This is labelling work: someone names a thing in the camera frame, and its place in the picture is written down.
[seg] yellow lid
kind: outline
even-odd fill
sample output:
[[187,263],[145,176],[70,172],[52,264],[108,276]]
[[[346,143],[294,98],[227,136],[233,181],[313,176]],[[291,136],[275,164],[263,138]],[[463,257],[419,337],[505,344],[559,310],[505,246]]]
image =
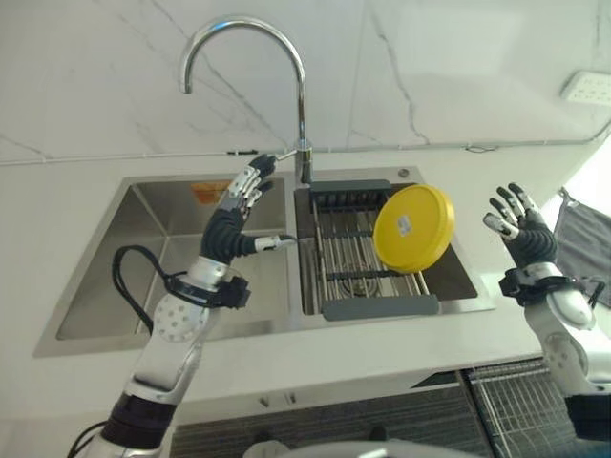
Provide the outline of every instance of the yellow lid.
[[392,196],[380,210],[373,243],[380,260],[403,273],[431,267],[446,251],[454,229],[454,209],[440,190],[416,184]]

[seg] chrome faucet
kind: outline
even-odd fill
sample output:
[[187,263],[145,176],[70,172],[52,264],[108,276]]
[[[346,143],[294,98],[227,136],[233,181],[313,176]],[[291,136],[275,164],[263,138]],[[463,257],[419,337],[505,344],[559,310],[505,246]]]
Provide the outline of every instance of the chrome faucet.
[[196,54],[203,44],[221,31],[235,28],[247,28],[265,33],[276,40],[290,57],[297,77],[297,119],[299,138],[295,147],[295,171],[302,183],[312,181],[312,148],[306,138],[306,109],[304,92],[306,90],[306,72],[302,59],[293,44],[281,31],[266,22],[248,16],[224,16],[196,31],[182,53],[179,68],[179,88],[185,94],[191,93],[191,70]]

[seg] white tile wall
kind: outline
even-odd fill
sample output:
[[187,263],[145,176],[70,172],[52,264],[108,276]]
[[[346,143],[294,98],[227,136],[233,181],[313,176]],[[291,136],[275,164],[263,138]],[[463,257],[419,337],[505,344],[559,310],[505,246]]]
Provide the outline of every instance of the white tile wall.
[[227,13],[294,41],[319,148],[581,139],[611,117],[558,96],[611,72],[608,0],[5,0],[0,162],[290,148],[293,71],[268,37],[219,35],[178,91],[187,36]]

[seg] robotic hand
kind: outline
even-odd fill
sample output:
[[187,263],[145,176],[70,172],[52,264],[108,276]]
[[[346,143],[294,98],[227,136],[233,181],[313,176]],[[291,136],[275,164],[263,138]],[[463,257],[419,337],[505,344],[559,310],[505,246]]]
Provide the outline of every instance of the robotic hand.
[[517,268],[499,283],[524,307],[544,358],[565,396],[578,437],[611,440],[611,339],[598,327],[579,283],[554,265],[557,244],[533,200],[514,183],[497,188],[509,208],[490,203],[484,224],[503,239]]
[[203,232],[198,259],[186,274],[166,276],[168,294],[155,310],[151,339],[86,456],[159,456],[161,441],[198,368],[203,341],[220,307],[244,307],[250,294],[245,279],[224,279],[229,264],[236,257],[295,242],[286,235],[242,234],[253,206],[271,188],[264,179],[282,158],[257,156],[236,176]]

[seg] dish drying rack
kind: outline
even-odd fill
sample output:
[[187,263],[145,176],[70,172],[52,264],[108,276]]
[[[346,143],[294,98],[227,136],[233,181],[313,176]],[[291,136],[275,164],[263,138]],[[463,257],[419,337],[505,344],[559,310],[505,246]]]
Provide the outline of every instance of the dish drying rack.
[[321,311],[328,321],[439,312],[421,272],[389,270],[375,253],[373,228],[390,195],[386,180],[312,183]]

